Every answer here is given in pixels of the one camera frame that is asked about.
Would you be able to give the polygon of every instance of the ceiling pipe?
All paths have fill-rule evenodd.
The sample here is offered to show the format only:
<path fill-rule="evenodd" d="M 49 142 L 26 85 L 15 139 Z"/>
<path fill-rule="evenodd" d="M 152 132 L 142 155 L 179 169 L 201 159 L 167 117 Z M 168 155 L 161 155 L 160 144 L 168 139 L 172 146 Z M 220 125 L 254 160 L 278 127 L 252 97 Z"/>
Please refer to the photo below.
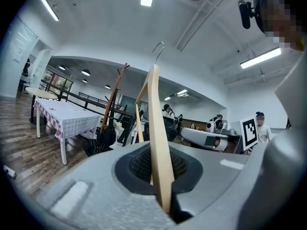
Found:
<path fill-rule="evenodd" d="M 202 22 L 200 23 L 200 25 L 197 27 L 197 29 L 195 30 L 195 32 L 192 34 L 192 36 L 187 40 L 187 42 L 184 44 L 184 46 L 181 48 L 180 51 L 182 51 L 186 45 L 189 43 L 189 41 L 192 39 L 192 37 L 198 32 L 198 30 L 201 28 L 201 26 L 204 24 L 204 22 L 209 18 L 209 16 L 216 10 L 216 8 L 223 2 L 224 0 L 221 0 L 216 7 L 213 8 L 213 10 L 211 10 L 211 12 L 202 20 Z"/>
<path fill-rule="evenodd" d="M 192 20 L 189 22 L 188 26 L 186 27 L 186 29 L 184 30 L 183 34 L 181 35 L 181 37 L 179 38 L 178 42 L 176 43 L 176 48 L 179 46 L 179 44 L 181 43 L 183 37 L 187 34 L 188 30 L 190 29 L 190 27 L 192 26 L 192 24 L 194 23 L 194 21 L 197 19 L 197 17 L 199 16 L 200 12 L 203 10 L 203 8 L 205 7 L 205 5 L 207 4 L 208 0 L 205 0 L 201 6 L 197 9 L 196 13 L 194 14 Z"/>

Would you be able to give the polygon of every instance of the black mesh grate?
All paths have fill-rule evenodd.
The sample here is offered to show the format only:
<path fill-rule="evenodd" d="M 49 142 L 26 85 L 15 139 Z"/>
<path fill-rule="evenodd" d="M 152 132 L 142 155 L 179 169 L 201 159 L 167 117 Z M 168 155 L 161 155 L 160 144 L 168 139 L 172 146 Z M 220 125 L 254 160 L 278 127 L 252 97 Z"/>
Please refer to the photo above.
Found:
<path fill-rule="evenodd" d="M 174 171 L 175 180 L 187 172 L 187 163 L 185 159 L 179 157 L 170 151 L 171 161 Z M 130 171 L 141 180 L 150 183 L 152 174 L 152 162 L 150 148 L 146 149 L 136 157 L 134 157 L 129 164 Z"/>

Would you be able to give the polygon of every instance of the metal hanger hook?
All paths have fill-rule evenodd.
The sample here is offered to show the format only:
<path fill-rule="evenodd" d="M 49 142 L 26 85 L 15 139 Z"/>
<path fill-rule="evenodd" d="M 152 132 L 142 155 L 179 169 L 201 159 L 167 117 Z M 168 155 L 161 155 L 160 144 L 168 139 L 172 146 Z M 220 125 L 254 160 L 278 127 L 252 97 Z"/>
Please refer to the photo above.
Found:
<path fill-rule="evenodd" d="M 164 43 L 163 43 L 163 42 L 160 42 L 160 43 L 158 43 L 158 44 L 154 47 L 154 49 L 152 50 L 152 53 L 154 52 L 155 48 L 157 48 L 157 46 L 158 46 L 159 44 L 162 44 L 163 46 L 162 46 L 162 49 L 161 49 L 160 53 L 158 54 L 157 58 L 155 59 L 155 64 L 157 63 L 157 60 L 158 60 L 160 54 L 162 53 L 162 51 L 163 51 L 163 49 L 164 49 Z"/>

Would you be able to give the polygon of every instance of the wooden floor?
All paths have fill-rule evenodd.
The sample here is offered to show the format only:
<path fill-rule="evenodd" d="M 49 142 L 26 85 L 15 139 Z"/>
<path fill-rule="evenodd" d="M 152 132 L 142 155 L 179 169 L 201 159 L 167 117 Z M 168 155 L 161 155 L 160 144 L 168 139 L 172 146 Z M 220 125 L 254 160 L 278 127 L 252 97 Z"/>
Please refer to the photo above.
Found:
<path fill-rule="evenodd" d="M 84 139 L 69 138 L 67 165 L 63 165 L 60 142 L 50 123 L 41 126 L 41 138 L 37 138 L 36 126 L 29 122 L 31 101 L 28 94 L 20 92 L 16 99 L 0 97 L 0 159 L 16 171 L 16 180 L 12 182 L 35 199 L 46 185 L 87 156 Z"/>

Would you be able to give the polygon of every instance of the checkered tablecloth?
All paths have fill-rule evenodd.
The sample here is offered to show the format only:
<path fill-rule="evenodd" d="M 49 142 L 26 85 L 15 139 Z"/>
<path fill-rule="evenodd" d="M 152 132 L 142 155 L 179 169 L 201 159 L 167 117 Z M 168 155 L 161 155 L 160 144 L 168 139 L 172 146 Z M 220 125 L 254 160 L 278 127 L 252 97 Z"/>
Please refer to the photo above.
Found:
<path fill-rule="evenodd" d="M 35 105 L 57 130 L 55 137 L 60 141 L 85 132 L 95 133 L 101 119 L 101 115 L 69 102 L 36 98 Z"/>

